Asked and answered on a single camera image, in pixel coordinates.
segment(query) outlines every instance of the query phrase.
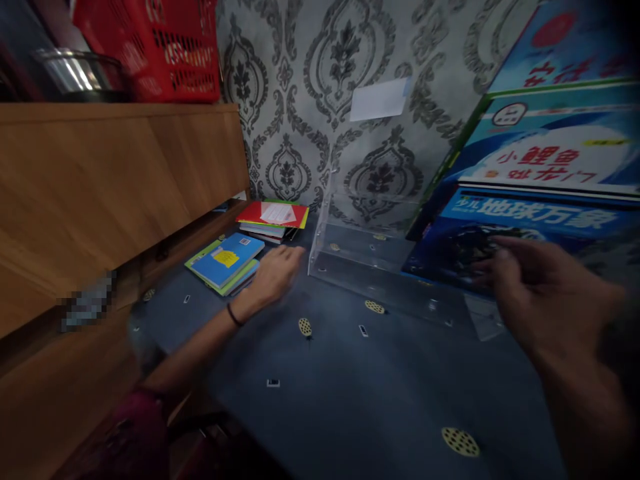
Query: red book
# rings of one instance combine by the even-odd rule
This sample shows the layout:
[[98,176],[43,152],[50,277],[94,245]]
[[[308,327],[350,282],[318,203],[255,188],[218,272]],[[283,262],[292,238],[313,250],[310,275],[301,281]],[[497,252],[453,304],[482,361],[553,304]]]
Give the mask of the red book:
[[309,207],[303,205],[255,201],[245,208],[235,220],[303,229],[307,223],[308,214]]

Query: stack of books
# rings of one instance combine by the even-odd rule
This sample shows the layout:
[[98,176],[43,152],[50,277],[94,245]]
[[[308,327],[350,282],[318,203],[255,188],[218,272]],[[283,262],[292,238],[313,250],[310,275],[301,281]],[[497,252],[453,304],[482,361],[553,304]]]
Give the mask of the stack of books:
[[185,266],[220,296],[234,296],[253,281],[260,264],[254,257],[264,247],[261,240],[234,233],[196,253]]
[[252,202],[236,221],[252,237],[280,245],[305,228],[308,216],[308,207],[269,199]]

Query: cabinet door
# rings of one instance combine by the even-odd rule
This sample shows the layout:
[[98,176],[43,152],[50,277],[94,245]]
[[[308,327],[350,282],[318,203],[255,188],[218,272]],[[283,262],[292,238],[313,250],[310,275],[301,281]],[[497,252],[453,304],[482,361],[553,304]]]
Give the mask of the cabinet door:
[[235,105],[0,105],[0,337],[248,186]]

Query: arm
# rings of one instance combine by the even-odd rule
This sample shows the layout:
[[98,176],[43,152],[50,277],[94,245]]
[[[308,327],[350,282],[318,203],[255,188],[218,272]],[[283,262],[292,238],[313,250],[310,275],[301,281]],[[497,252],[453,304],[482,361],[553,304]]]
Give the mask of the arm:
[[[246,323],[289,289],[304,254],[300,247],[280,246],[260,262],[253,283],[231,302]],[[224,309],[174,354],[94,430],[54,478],[165,478],[169,472],[166,414],[186,396],[190,385],[222,350],[239,326]],[[165,402],[157,401],[160,394]]]
[[536,368],[571,478],[625,468],[635,418],[616,374],[598,360],[600,334],[624,290],[589,272],[562,248],[494,237],[503,248],[476,264],[500,314]]
[[[281,245],[264,256],[253,283],[231,302],[231,311],[238,322],[246,323],[282,297],[298,272],[304,252],[301,247]],[[143,386],[164,395],[165,411],[171,412],[238,328],[226,308],[218,312],[188,342],[166,358]]]

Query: red plastic basket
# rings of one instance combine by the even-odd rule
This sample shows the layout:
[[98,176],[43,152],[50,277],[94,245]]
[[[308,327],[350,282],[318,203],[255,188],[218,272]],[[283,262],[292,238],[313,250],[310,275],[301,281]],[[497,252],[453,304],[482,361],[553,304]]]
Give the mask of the red plastic basket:
[[96,53],[115,57],[136,100],[220,98],[216,0],[78,0],[73,23]]

